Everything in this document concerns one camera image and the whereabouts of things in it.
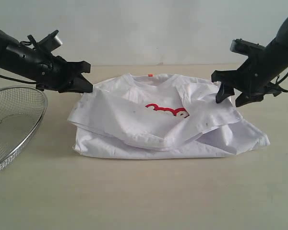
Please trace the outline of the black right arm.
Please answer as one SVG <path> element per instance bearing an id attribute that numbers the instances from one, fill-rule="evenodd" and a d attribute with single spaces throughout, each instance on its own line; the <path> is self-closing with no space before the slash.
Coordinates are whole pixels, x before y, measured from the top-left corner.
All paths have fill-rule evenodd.
<path id="1" fill-rule="evenodd" d="M 267 94 L 276 97 L 287 92 L 280 83 L 288 77 L 288 74 L 283 78 L 279 75 L 288 69 L 288 18 L 267 46 L 234 39 L 230 50 L 248 58 L 236 70 L 216 70 L 212 73 L 211 80 L 221 83 L 216 94 L 216 103 L 219 104 L 233 96 L 235 90 L 241 92 L 235 101 L 237 107 L 261 102 Z"/>

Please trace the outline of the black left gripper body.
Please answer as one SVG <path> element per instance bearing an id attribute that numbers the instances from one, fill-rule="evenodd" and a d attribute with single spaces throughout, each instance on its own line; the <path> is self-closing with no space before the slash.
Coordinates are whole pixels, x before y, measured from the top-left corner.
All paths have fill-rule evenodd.
<path id="1" fill-rule="evenodd" d="M 57 92 L 79 92 L 74 79 L 79 70 L 79 62 L 68 62 L 61 56 L 55 56 L 49 69 L 37 81 L 36 89 Z"/>

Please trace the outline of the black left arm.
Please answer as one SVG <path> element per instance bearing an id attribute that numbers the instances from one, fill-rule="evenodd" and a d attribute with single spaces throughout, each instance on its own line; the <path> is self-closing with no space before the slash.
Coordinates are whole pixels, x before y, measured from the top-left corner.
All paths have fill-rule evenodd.
<path id="1" fill-rule="evenodd" d="M 91 71 L 88 62 L 68 62 L 52 54 L 62 45 L 58 34 L 55 30 L 39 42 L 28 35 L 28 41 L 19 42 L 0 30 L 0 69 L 27 78 L 40 91 L 92 93 L 93 85 L 83 76 Z"/>

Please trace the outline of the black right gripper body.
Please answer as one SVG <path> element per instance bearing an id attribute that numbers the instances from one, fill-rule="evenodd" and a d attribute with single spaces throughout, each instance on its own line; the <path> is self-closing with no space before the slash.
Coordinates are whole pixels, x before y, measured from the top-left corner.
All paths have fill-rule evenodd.
<path id="1" fill-rule="evenodd" d="M 241 93 L 248 96 L 272 94 L 278 96 L 281 89 L 272 83 L 278 74 L 282 72 L 282 57 L 277 51 L 262 51 L 250 56 L 236 69 Z"/>

